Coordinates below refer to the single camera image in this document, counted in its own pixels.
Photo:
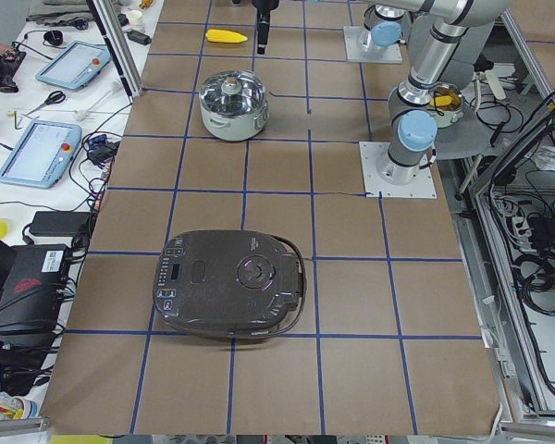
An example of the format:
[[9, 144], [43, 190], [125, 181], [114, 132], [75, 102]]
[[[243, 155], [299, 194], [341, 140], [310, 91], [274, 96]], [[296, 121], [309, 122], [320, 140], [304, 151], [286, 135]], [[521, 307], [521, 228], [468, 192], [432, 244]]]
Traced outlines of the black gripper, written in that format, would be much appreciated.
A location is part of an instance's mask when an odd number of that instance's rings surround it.
[[257, 10], [256, 30], [257, 30], [257, 49], [258, 55], [264, 55], [268, 43], [270, 32], [270, 13], [277, 9], [279, 0], [252, 0], [253, 6]]

